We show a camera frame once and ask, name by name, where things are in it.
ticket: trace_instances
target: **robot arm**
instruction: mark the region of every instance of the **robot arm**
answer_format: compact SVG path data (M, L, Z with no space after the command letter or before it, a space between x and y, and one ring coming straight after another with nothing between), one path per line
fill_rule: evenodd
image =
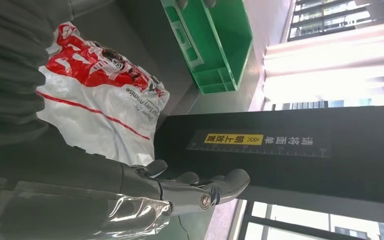
M165 162L128 166L87 154L36 117L44 108L38 67L48 60L53 31L102 2L0 0L0 240L154 234L168 216L206 211L250 182L240 169L204 182L192 172L153 178Z

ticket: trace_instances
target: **glass window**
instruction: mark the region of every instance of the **glass window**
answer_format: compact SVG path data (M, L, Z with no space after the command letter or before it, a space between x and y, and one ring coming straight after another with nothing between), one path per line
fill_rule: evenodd
M266 203L255 202L252 209L252 215L259 218L265 218L267 207L268 205ZM382 222L280 205L271 205L270 219L324 231L331 231L361 239L384 240L384 223ZM250 222L247 227L245 239L260 240L264 228L268 227ZM285 239L312 240L313 238L269 227L267 240Z
M245 240L261 240L263 228L263 225L249 222L248 227L246 228Z
M290 38L306 36L310 34L320 33L322 31L322 22L315 22L304 26L293 27L290 30Z
M251 215L254 217L265 218L267 211L267 203L263 202L254 202L254 207L252 208Z
M336 14L343 11L355 9L356 7L357 7L356 3L354 1L350 1L350 2L339 4L339 5L326 7L325 9L323 9L323 14L325 16L329 14Z
M318 6L318 5L321 5L321 4L322 4L322 0L309 1L309 2L306 2L306 3L303 3L303 4L296 5L295 11L299 11L299 10L303 10L303 9L308 9L308 8L311 8L311 7L314 7L314 6Z
M323 212L273 205L270 218L289 224L329 231L329 215Z
M301 21L305 21L305 20L309 20L309 19L318 18L321 16L322 16L322 11L320 9L318 9L318 10L303 13L301 15L294 15L292 22L297 23L297 22L301 22Z
M267 240L316 240L316 238L270 227Z
M353 13L347 16L326 20L324 21L323 31L326 32L329 30L355 26L361 23L365 23L366 21L371 21L368 18L370 18L370 13L368 11L362 11L362 12Z

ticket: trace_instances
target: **white plastic bag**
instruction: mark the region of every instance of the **white plastic bag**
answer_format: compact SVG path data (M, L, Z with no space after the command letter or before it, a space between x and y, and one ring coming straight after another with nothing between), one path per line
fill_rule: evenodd
M67 144L128 165L154 160L153 138L169 99L162 83L117 52L86 41L70 22L55 32L51 57L39 70L45 109Z

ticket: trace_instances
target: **gray sleeve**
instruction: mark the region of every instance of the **gray sleeve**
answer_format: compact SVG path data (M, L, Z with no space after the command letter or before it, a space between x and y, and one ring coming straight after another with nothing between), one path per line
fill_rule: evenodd
M53 31L72 19L69 0L0 0L0 146L31 140L48 124L36 117Z

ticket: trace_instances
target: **silver joint bolt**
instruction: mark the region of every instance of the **silver joint bolt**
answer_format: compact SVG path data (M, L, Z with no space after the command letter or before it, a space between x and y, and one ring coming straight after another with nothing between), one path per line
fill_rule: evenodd
M211 205L211 197L208 194L204 194L201 197L201 208L207 210Z

